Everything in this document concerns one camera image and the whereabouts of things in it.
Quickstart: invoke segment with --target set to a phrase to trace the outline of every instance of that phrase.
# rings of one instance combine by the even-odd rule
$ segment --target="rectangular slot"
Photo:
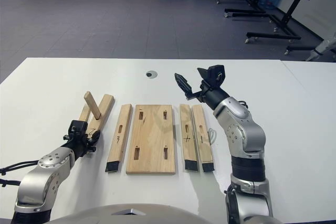
[[[134,160],[139,160],[139,154],[140,154],[140,148],[137,147],[135,148],[135,151],[134,151]]]
[[[163,159],[168,159],[168,147],[163,148]]]

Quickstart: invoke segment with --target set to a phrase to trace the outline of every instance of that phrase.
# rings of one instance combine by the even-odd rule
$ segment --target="black cable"
[[[7,185],[11,185],[11,186],[19,186],[21,183],[21,181],[18,180],[5,180],[5,179],[0,179],[0,185],[2,185],[2,187],[5,187]]]
[[[1,168],[0,173],[1,173],[1,175],[4,176],[4,175],[6,175],[7,172],[11,172],[13,170],[25,168],[25,167],[28,167],[28,166],[37,165],[37,163],[38,163],[38,160],[20,162],[20,163],[14,164],[14,165],[9,165],[5,168]]]
[[[238,101],[241,105],[245,106],[248,109],[247,103],[245,101]]]

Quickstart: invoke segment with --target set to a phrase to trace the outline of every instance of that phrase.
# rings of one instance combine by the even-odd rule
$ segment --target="wood grain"
[[[204,118],[204,112],[202,105],[192,106],[193,119],[194,119],[194,131],[198,146],[198,153],[201,163],[213,163],[213,157],[211,152],[211,146],[207,127]]]
[[[100,115],[101,115],[101,112],[99,111],[99,108],[96,104],[96,101],[94,100],[90,91],[87,91],[85,93],[84,99],[85,99],[86,103],[88,104],[90,110],[92,111],[92,114],[93,114],[94,118],[98,120]]]
[[[99,111],[101,112],[101,116],[98,120],[93,117],[86,130],[86,134],[88,134],[89,138],[92,137],[94,132],[102,129],[105,119],[108,116],[108,113],[110,113],[110,108],[112,107],[113,101],[114,97],[109,94],[105,94],[101,99],[98,106]]]
[[[180,104],[180,117],[181,117],[181,132],[183,143],[182,144],[183,157],[185,160],[191,160],[197,162],[195,138],[189,105]]]
[[[128,154],[127,174],[174,174],[171,105],[137,105]]]
[[[90,116],[90,108],[87,104],[84,105],[82,113],[80,113],[79,116],[79,121],[85,121],[87,122],[89,120],[89,116]]]
[[[132,105],[130,104],[121,106],[107,162],[121,161],[124,146],[127,142],[125,137],[127,135],[126,131],[130,122],[131,109]]]

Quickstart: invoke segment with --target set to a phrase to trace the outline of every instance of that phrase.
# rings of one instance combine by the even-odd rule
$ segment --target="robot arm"
[[[17,193],[12,224],[40,224],[50,220],[58,187],[69,176],[75,161],[87,152],[96,150],[94,145],[100,131],[88,139],[87,126],[87,122],[73,120],[68,135],[64,136],[67,143],[43,156],[23,178]]]
[[[203,78],[201,91],[192,93],[186,79],[175,74],[187,99],[197,98],[213,111],[226,134],[232,156],[231,185],[226,193],[229,224],[258,221],[278,222],[272,214],[269,183],[265,177],[265,133],[248,109],[220,88],[225,79],[224,66],[198,68]]]

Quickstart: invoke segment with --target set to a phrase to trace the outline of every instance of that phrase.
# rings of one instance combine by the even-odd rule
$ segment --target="wooden plank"
[[[87,106],[87,104],[85,104],[84,107],[83,107],[82,113],[80,113],[80,116],[79,116],[78,120],[87,122],[89,120],[90,112],[91,111],[90,111],[89,106]]]
[[[92,114],[93,114],[94,118],[98,120],[101,113],[100,113],[99,108],[96,104],[96,101],[94,100],[90,91],[87,91],[85,93],[84,99],[85,99],[86,103],[88,104],[90,110],[92,111]]]
[[[171,105],[137,105],[133,119],[127,174],[174,174]]]
[[[110,108],[112,107],[113,101],[114,97],[109,94],[105,94],[103,96],[103,99],[101,99],[101,102],[99,103],[98,106],[99,111],[101,112],[101,116],[98,120],[95,117],[93,117],[86,130],[86,134],[88,134],[89,138],[92,137],[94,132],[102,129],[103,124],[105,122],[105,118],[108,116],[108,113],[110,113]]]
[[[195,138],[189,105],[180,104],[180,117],[184,167],[187,170],[198,171]]]
[[[125,104],[121,106],[105,172],[116,172],[118,170],[119,162],[121,161],[122,153],[124,151],[125,142],[127,142],[127,130],[130,122],[131,109],[131,104]]]
[[[204,118],[202,105],[192,106],[194,130],[198,146],[199,158],[202,163],[203,171],[210,172],[214,170],[214,161],[212,158],[210,140]]]

